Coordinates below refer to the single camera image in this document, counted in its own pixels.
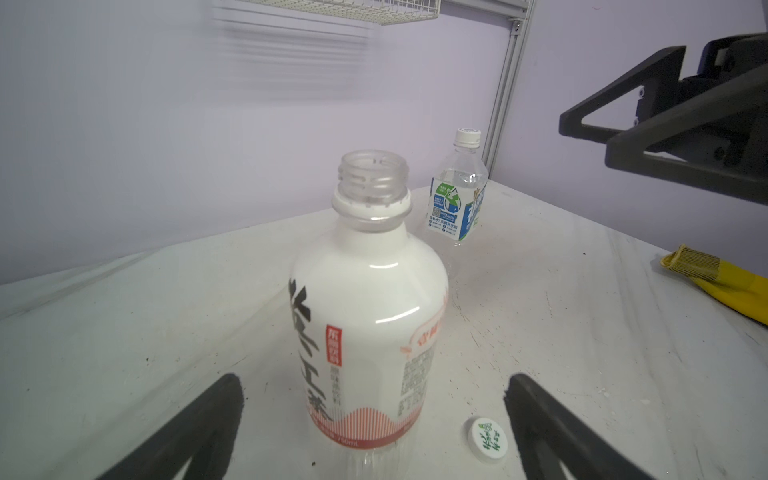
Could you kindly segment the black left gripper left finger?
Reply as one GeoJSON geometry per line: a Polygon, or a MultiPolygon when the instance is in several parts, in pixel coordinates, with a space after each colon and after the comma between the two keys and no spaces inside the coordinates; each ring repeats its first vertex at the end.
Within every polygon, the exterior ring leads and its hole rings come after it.
{"type": "Polygon", "coordinates": [[[222,479],[244,408],[239,377],[227,373],[100,475],[102,479],[222,479]]]}

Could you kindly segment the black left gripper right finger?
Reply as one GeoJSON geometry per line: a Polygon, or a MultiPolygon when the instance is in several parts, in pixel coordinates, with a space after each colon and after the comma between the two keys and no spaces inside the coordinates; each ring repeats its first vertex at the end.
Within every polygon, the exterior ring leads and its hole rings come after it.
{"type": "Polygon", "coordinates": [[[504,403],[528,479],[648,479],[531,377],[510,377],[504,403]]]}

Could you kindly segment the white blue bottle cap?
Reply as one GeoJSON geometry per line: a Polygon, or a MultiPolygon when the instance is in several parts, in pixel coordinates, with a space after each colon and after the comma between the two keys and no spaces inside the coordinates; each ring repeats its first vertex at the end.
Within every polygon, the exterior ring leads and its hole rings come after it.
{"type": "Polygon", "coordinates": [[[460,148],[477,149],[480,146],[482,132],[477,129],[459,128],[454,137],[454,145],[460,148]]]}

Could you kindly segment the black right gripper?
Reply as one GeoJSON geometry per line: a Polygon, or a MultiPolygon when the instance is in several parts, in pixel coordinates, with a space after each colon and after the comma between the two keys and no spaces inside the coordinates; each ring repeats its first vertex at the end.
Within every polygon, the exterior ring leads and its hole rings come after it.
{"type": "Polygon", "coordinates": [[[765,205],[767,36],[708,42],[688,77],[681,76],[685,54],[686,46],[652,54],[562,113],[559,133],[607,143],[612,169],[765,205]],[[623,132],[583,123],[638,87],[639,125],[623,132]]]}

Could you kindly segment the clear small water bottle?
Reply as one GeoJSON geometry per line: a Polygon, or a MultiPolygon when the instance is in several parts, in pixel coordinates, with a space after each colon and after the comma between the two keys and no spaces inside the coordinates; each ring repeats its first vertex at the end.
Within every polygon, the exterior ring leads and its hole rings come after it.
{"type": "Polygon", "coordinates": [[[484,200],[488,170],[477,149],[454,145],[431,179],[427,229],[455,243],[472,232],[484,200]]]}

